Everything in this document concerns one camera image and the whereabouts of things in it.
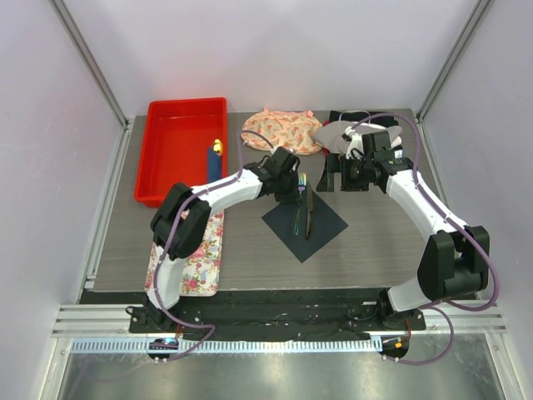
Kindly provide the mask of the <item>iridescent rainbow fork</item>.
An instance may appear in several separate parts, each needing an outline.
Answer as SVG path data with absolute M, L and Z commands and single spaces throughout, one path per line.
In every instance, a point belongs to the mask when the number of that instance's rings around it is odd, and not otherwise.
M 300 172 L 298 175 L 298 183 L 297 183 L 298 198 L 296 200 L 297 209 L 296 209 L 295 223 L 294 223 L 294 228 L 293 228 L 293 233 L 295 236 L 298 236 L 300 232 L 302 194 L 306 190 L 306 186 L 307 186 L 306 173 Z

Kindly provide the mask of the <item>dark metal knife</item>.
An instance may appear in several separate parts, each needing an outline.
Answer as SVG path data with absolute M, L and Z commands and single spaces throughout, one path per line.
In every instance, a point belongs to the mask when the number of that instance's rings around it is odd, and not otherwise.
M 312 226 L 312 212 L 313 212 L 313 191 L 311 185 L 306 186 L 306 240 L 311 236 L 311 226 Z

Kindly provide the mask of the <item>dark navy paper napkin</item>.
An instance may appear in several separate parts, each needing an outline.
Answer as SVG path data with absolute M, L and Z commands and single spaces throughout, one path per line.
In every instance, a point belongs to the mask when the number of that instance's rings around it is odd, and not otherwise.
M 293 233 L 297 204 L 278 204 L 262 216 L 263 222 L 274 232 L 300 263 L 326 246 L 348 224 L 315 192 L 313 192 L 311 236 L 306 240 L 306 191 L 302 194 L 301 225 L 298 236 Z

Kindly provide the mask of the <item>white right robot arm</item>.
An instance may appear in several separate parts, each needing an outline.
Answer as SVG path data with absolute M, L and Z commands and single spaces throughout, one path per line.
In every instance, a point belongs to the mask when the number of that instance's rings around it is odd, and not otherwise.
M 414 278 L 380 292 L 376 319 L 397 328 L 406 312 L 487 287 L 489 233 L 471 227 L 429 189 L 414 163 L 403 154 L 399 127 L 333 123 L 312 138 L 328 152 L 328 173 L 341 174 L 341 190 L 363 192 L 370 185 L 396 201 L 416 225 L 426 246 Z

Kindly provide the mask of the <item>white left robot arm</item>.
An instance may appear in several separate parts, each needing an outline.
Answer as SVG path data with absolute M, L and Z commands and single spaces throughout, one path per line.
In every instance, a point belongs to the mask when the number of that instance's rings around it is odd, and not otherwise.
M 258 162 L 242 164 L 237 172 L 201 186 L 175 184 L 154 215 L 148 264 L 146 313 L 158 332 L 171 331 L 177 322 L 173 308 L 181 295 L 187 262 L 201 247 L 215 217 L 226 209 L 273 195 L 279 203 L 298 199 L 299 157 L 276 147 Z

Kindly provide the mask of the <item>grey cloth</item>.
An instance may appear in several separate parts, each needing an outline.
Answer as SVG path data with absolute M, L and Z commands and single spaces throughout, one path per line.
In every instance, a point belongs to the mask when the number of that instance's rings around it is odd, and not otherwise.
M 348 144 L 343 140 L 342 134 L 347 128 L 351 128 L 356 132 L 360 133 L 362 138 L 364 135 L 370 133 L 387 131 L 390 138 L 390 142 L 392 142 L 396 137 L 402 134 L 402 127 L 400 126 L 383 127 L 367 122 L 358 125 L 356 128 L 353 127 L 354 125 L 355 123 L 348 121 L 330 122 L 328 126 L 331 134 L 331 141 L 328 145 L 330 153 L 338 153 L 340 155 L 346 156 L 347 158 L 354 159 L 361 159 L 364 156 L 364 149 L 362 152 L 356 149 L 352 149 L 349 153 L 346 153 Z M 311 134 L 311 138 L 321 146 L 321 127 Z

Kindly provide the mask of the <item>black cloth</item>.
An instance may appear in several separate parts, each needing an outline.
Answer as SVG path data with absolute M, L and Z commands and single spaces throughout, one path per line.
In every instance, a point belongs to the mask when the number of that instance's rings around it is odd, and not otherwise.
M 335 121 L 348 121 L 351 123 L 359 122 L 362 119 L 368 118 L 370 116 L 376 115 L 377 112 L 368 112 L 365 110 L 355 110 L 355 111 L 336 111 L 331 110 L 328 118 L 329 123 Z M 399 122 L 395 120 L 394 117 L 373 117 L 368 121 L 368 123 L 373 123 L 375 125 L 380 125 L 385 128 L 395 127 L 399 125 Z

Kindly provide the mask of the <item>orange patterned cloth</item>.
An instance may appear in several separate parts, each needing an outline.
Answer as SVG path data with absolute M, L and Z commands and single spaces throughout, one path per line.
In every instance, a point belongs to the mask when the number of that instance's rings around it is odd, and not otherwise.
M 283 147 L 296 155 L 312 155 L 322 150 L 314 133 L 322 127 L 313 111 L 275 111 L 264 108 L 249 117 L 242 126 L 241 139 L 249 147 L 272 152 Z

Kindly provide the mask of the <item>white cloth with print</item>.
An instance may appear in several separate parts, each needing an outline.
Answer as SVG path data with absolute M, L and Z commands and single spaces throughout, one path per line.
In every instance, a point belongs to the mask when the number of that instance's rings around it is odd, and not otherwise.
M 402 146 L 402 139 L 401 136 L 396 137 L 391 142 L 391 148 L 394 152 L 394 158 L 402 158 L 403 157 L 403 146 Z

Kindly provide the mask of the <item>floral rectangular tray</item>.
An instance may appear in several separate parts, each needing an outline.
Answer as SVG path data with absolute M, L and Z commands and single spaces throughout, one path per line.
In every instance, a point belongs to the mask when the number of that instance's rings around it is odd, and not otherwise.
M 157 288 L 167 308 L 180 296 L 210 297 L 218 289 L 222 259 L 224 212 L 210 216 L 202 242 L 186 259 L 170 259 L 168 252 L 158 268 Z

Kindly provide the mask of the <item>red plastic bin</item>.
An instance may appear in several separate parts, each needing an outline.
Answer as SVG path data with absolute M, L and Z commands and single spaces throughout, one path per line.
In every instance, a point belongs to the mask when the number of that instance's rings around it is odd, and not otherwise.
M 134 198 L 157 208 L 175 183 L 207 183 L 207 150 L 222 143 L 227 175 L 227 100 L 224 97 L 151 102 L 147 110 Z

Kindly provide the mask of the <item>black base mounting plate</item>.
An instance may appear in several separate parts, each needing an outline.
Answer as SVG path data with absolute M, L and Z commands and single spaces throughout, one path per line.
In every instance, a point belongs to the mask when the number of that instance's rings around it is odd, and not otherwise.
M 419 310 L 384 316 L 381 288 L 219 291 L 181 297 L 165 315 L 142 292 L 84 291 L 83 305 L 120 304 L 130 333 L 176 333 L 198 341 L 215 327 L 212 341 L 286 342 L 366 339 L 374 331 L 423 331 Z

